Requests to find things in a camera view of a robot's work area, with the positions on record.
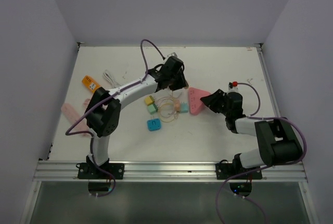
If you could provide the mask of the pink power strip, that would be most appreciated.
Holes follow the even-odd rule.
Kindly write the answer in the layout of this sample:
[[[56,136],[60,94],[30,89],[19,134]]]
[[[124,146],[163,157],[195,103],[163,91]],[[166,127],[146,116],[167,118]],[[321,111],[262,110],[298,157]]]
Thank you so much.
[[[188,104],[189,111],[192,115],[198,115],[205,107],[201,101],[202,97],[209,96],[211,93],[205,90],[189,87],[188,88]]]
[[[65,118],[69,121],[70,126],[75,124],[81,115],[74,109],[74,107],[69,103],[64,103],[61,107],[61,112],[65,116]],[[86,119],[80,121],[69,133],[79,132],[81,136],[91,137],[89,133],[89,127],[86,124]]]

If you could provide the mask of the teal round plug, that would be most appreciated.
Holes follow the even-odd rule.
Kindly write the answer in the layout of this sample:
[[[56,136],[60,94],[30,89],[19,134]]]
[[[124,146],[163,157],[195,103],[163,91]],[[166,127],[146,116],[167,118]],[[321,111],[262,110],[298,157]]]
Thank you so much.
[[[187,102],[180,103],[180,114],[187,113],[189,111],[189,106]]]

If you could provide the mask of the yellow USB charger plug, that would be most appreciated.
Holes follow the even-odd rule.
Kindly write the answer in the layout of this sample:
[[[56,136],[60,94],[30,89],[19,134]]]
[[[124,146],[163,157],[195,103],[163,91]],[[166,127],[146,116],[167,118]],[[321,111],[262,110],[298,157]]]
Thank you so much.
[[[145,102],[145,104],[146,104],[147,106],[150,106],[150,105],[152,105],[152,104],[155,103],[155,99],[154,99],[154,97],[153,97],[152,95],[150,95],[150,96],[147,96],[147,97],[144,99],[144,102]]]

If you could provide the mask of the green USB charger plug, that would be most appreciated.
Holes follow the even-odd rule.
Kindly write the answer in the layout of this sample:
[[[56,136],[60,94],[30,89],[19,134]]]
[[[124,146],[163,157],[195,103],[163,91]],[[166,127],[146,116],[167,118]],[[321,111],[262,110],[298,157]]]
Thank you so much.
[[[155,103],[152,103],[147,106],[147,110],[151,115],[153,115],[158,112],[158,107]]]

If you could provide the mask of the blue plug adapter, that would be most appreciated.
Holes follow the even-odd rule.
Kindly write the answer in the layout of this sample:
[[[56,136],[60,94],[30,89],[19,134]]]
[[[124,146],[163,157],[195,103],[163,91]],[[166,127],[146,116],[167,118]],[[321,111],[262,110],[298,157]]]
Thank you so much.
[[[162,123],[159,118],[147,120],[147,128],[149,131],[157,131],[162,128]]]

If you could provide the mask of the orange USB charger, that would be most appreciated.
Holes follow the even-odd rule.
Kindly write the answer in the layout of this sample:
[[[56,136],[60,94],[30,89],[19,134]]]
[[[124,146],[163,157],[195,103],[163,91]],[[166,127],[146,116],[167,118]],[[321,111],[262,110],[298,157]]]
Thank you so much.
[[[91,92],[95,93],[95,91],[100,88],[100,84],[96,82],[92,77],[85,76],[82,79],[82,84]]]

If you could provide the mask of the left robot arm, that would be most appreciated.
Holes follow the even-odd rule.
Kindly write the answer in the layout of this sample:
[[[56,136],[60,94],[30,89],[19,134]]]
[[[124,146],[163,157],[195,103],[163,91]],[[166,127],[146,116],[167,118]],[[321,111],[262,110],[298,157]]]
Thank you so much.
[[[87,126],[94,137],[87,156],[92,162],[90,173],[98,179],[107,175],[109,139],[118,126],[121,110],[143,96],[167,88],[175,91],[187,86],[183,61],[170,56],[164,63],[149,69],[142,78],[131,83],[111,90],[98,88],[85,112]]]

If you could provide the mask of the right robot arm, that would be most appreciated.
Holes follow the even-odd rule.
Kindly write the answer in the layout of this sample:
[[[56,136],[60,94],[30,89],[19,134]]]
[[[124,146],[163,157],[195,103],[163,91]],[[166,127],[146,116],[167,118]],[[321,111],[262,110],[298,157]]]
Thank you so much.
[[[299,133],[301,139],[297,137],[294,130],[299,129],[293,123],[280,117],[246,116],[243,96],[237,91],[217,90],[200,100],[214,113],[224,115],[226,127],[232,133],[256,137],[257,148],[234,156],[232,173],[236,178],[244,178],[252,168],[294,164],[305,156],[304,136]]]

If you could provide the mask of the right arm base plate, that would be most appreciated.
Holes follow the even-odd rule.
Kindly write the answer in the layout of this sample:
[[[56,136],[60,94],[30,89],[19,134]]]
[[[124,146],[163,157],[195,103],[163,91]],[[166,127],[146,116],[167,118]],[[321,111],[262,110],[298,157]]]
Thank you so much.
[[[240,173],[245,173],[245,174],[237,177],[236,180],[248,179],[248,178],[251,178],[253,180],[261,180],[263,178],[261,171],[250,173],[250,170],[252,169],[256,169],[256,167],[244,168],[241,166],[240,161],[236,159],[233,159],[232,162],[228,162],[227,160],[224,159],[215,164],[215,173],[216,173],[216,178],[218,180],[226,180],[229,177]]]

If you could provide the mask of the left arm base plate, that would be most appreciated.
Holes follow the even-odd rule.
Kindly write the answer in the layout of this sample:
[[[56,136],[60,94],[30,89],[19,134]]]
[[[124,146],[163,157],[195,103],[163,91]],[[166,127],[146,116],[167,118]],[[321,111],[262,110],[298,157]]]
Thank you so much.
[[[125,171],[124,163],[105,163],[100,169],[97,169],[93,164],[89,163],[78,163],[76,167],[78,169],[77,178],[88,180],[110,179],[110,174],[113,175],[116,180],[122,180]]]

